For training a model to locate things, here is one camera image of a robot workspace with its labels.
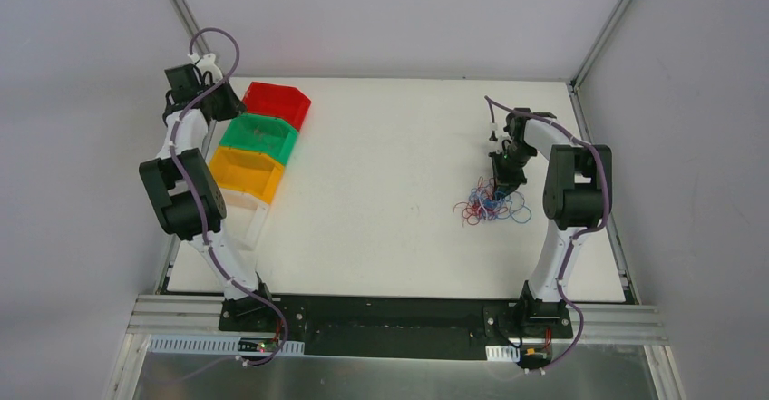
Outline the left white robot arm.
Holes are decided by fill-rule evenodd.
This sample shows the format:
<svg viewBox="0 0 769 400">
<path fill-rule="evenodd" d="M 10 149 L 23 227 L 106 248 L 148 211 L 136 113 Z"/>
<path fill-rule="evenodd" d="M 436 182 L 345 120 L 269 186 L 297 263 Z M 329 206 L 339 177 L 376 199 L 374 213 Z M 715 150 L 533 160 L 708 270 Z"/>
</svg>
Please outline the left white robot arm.
<svg viewBox="0 0 769 400">
<path fill-rule="evenodd" d="M 190 59 L 164 72 L 170 86 L 162 115 L 165 137 L 139 174 L 162 230 L 192 246 L 222 286 L 222 318 L 266 331 L 276 322 L 277 308 L 226 229 L 225 200 L 201 150 L 210 125 L 241 115 L 245 105 L 216 62 L 196 54 Z"/>
</svg>

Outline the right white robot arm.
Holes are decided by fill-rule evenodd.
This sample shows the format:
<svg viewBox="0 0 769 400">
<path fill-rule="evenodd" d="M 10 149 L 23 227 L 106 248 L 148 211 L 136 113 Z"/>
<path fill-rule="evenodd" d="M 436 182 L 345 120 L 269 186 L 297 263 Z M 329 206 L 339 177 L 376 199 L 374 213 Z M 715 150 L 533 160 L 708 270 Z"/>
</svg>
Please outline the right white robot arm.
<svg viewBox="0 0 769 400">
<path fill-rule="evenodd" d="M 507 111 L 509 138 L 490 155 L 494 197 L 502 200 L 527 181 L 528 161 L 548 162 L 542 208 L 548 220 L 538 263 L 520 297 L 497 318 L 507 337 L 571 337 L 569 278 L 588 235 L 605 228 L 612 206 L 612 151 L 579 139 L 547 112 Z"/>
</svg>

